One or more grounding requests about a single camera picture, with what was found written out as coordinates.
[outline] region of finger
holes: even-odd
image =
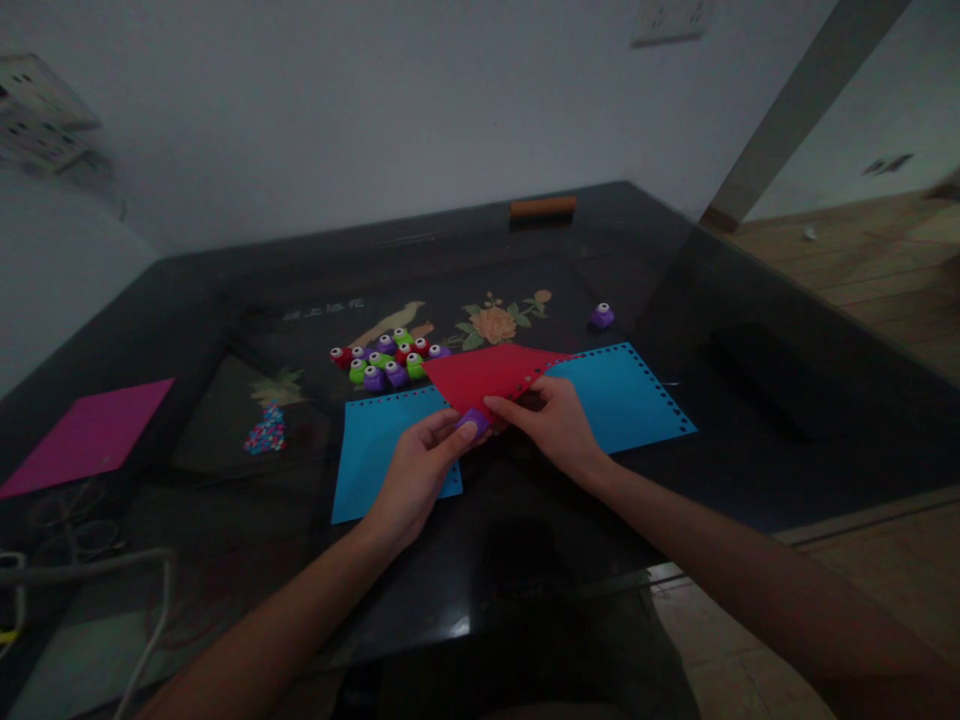
[[[425,427],[430,432],[436,433],[441,428],[446,427],[450,423],[455,423],[459,419],[460,413],[453,408],[446,408],[444,410],[438,410],[433,415],[428,415],[418,422],[415,427]]]
[[[568,382],[570,381],[566,378],[552,378],[541,375],[530,385],[530,389],[540,393],[540,397],[544,400],[549,400]]]
[[[516,403],[495,395],[488,395],[483,399],[483,403],[508,423],[512,423],[524,431],[532,427],[537,417],[535,412],[524,410]]]
[[[453,465],[461,455],[470,449],[477,437],[477,429],[477,424],[473,420],[465,422],[450,437],[431,450],[431,454],[438,457],[444,465]]]
[[[456,426],[455,426],[453,423],[450,423],[449,425],[446,425],[446,426],[440,428],[439,430],[437,430],[437,431],[433,434],[434,443],[435,443],[435,444],[442,443],[442,442],[443,442],[444,440],[446,440],[448,437],[450,437],[451,435],[453,435],[453,431],[456,430],[456,429],[457,429],[457,428],[456,428]]]

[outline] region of orange object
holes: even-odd
[[[510,203],[510,219],[553,217],[573,215],[577,209],[576,195],[546,198],[544,200],[523,200]]]

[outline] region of pink paper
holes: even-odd
[[[0,487],[0,498],[116,470],[171,385],[173,378],[80,398]]]

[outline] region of painted flower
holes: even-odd
[[[470,322],[480,335],[491,345],[509,340],[517,334],[517,321],[503,308],[492,307],[470,316]]]

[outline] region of red paper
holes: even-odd
[[[80,398],[0,487],[0,498],[116,470],[171,385],[172,378]]]
[[[486,395],[515,399],[548,367],[573,357],[508,343],[429,360],[423,368],[444,399],[461,415],[473,407],[492,423],[494,415],[483,404]]]

